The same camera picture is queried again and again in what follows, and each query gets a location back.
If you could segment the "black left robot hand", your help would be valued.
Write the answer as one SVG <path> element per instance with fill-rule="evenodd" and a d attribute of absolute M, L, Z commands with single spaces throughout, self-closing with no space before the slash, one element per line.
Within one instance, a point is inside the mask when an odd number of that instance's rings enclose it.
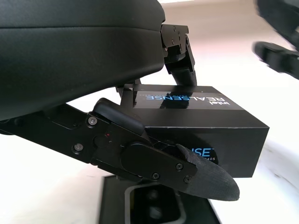
<path fill-rule="evenodd" d="M 153 146 L 137 116 L 101 98 L 85 113 L 69 101 L 121 88 L 167 63 L 177 84 L 197 83 L 188 27 L 165 24 L 156 0 L 3 0 L 0 3 L 0 132 L 132 181 L 236 201 L 221 167 L 178 144 Z"/>

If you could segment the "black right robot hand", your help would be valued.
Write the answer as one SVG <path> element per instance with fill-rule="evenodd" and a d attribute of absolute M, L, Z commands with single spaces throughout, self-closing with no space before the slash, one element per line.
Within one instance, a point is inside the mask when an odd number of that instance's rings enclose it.
<path fill-rule="evenodd" d="M 257 0 L 258 15 L 289 42 L 289 50 L 270 42 L 255 42 L 253 52 L 269 68 L 299 78 L 299 2 L 297 0 Z"/>

